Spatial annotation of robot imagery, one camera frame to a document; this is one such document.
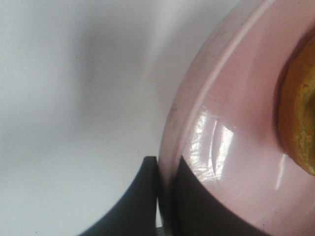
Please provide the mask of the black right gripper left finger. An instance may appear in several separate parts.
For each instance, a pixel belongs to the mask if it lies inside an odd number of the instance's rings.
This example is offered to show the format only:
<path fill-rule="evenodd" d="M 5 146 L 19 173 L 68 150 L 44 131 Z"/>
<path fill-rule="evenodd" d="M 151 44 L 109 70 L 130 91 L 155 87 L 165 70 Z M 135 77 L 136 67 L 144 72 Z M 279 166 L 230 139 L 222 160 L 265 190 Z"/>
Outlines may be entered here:
<path fill-rule="evenodd" d="M 147 156 L 127 191 L 83 236 L 156 236 L 157 158 Z"/>

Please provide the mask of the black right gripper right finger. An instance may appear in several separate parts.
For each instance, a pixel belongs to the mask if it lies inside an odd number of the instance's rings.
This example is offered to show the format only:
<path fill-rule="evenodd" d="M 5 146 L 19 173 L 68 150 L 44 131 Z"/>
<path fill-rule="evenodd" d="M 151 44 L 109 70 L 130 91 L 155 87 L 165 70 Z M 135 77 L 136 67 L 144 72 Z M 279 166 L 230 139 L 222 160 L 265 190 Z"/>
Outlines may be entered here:
<path fill-rule="evenodd" d="M 171 185 L 174 236 L 246 236 L 248 225 L 222 205 L 198 181 L 183 158 Z"/>

